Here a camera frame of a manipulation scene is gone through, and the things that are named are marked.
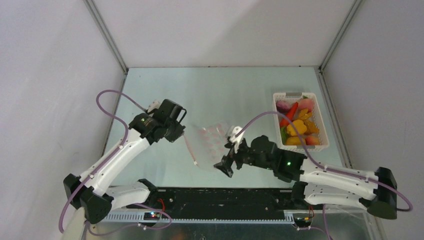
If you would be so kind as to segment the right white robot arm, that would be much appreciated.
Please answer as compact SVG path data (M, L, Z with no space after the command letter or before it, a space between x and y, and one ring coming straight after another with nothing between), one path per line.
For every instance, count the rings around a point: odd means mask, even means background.
M375 172L348 169L334 165L320 168L305 154L283 150L262 135L251 145L245 139L240 144L228 142L228 154L214 165L232 177L232 164L240 169L244 164L271 170L284 182L294 182L291 204L297 209L308 205L343 205L366 210L387 220L397 219L397 183L392 171L379 167Z

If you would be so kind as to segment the clear zip top bag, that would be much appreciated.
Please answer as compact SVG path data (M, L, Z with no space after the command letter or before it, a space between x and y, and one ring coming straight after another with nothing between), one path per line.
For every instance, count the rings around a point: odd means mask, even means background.
M228 124L223 121L215 122L210 126L188 125L184 132L184 140L194 165L202 171L217 172L214 167L224 155Z

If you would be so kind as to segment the yellow bell pepper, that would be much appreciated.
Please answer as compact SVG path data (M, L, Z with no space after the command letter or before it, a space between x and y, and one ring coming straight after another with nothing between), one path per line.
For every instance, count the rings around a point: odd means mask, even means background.
M295 137L297 135L303 135L308 130L303 120L297 119L286 127L286 132L289 136Z

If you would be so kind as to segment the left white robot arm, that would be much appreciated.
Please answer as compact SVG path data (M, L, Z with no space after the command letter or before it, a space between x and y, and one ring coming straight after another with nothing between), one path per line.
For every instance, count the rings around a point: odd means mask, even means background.
M83 208L91 224L102 221L110 211L141 203L153 208L158 202L155 188L147 180L130 185L112 186L113 180L141 152L161 139L173 143L184 134L182 120L187 111L172 100L154 101L136 115L128 130L91 168L80 175L69 174L63 180L66 196L75 208Z

